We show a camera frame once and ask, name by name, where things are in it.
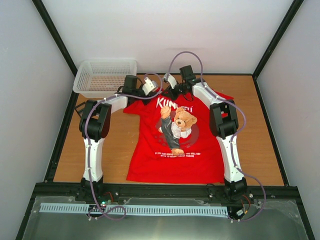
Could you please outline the red kungfu bear t-shirt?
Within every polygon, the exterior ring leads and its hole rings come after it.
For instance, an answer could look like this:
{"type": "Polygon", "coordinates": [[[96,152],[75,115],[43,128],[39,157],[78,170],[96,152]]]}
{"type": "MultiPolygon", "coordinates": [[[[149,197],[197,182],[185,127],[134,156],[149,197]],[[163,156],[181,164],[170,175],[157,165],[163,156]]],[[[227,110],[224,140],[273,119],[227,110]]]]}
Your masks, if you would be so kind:
{"type": "Polygon", "coordinates": [[[208,107],[191,93],[176,100],[159,95],[137,100],[124,113],[139,116],[138,142],[126,179],[139,183],[224,182],[218,140],[210,130],[208,107]]]}

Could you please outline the black brooch box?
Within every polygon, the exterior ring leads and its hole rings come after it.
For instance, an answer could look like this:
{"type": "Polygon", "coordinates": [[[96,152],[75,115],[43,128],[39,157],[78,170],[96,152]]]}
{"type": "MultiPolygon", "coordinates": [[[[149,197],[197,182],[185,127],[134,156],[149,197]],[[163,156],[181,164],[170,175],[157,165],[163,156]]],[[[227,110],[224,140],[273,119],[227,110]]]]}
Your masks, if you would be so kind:
{"type": "Polygon", "coordinates": [[[84,111],[84,108],[85,108],[85,104],[86,102],[81,102],[80,104],[76,105],[74,107],[74,111],[77,113],[77,115],[81,118],[82,117],[82,114],[83,114],[83,111],[84,111]]]}

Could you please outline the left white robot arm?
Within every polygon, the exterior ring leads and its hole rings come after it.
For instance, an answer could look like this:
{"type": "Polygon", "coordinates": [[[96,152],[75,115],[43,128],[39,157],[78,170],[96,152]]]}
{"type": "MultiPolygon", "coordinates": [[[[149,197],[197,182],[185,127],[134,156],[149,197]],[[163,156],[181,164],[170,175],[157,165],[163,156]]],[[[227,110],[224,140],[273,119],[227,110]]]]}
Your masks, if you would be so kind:
{"type": "Polygon", "coordinates": [[[139,78],[127,75],[116,93],[101,100],[87,100],[79,123],[85,146],[85,167],[80,181],[81,187],[92,201],[103,198],[102,155],[105,138],[110,131],[112,113],[125,109],[135,100],[149,100],[159,95],[157,83],[146,75],[137,87],[139,78]]]}

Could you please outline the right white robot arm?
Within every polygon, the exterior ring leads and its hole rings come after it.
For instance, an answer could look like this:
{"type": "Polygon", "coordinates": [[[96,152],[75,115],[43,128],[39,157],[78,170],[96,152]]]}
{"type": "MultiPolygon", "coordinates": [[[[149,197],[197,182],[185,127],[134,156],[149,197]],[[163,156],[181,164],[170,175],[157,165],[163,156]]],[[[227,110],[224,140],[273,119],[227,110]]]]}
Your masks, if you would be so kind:
{"type": "Polygon", "coordinates": [[[235,102],[216,93],[201,77],[196,78],[190,65],[180,68],[180,75],[181,83],[169,73],[164,75],[163,81],[170,85],[165,91],[170,97],[190,93],[208,107],[210,131],[218,141],[223,159],[223,195],[227,201],[235,202],[248,189],[237,149],[239,121],[235,102]]]}

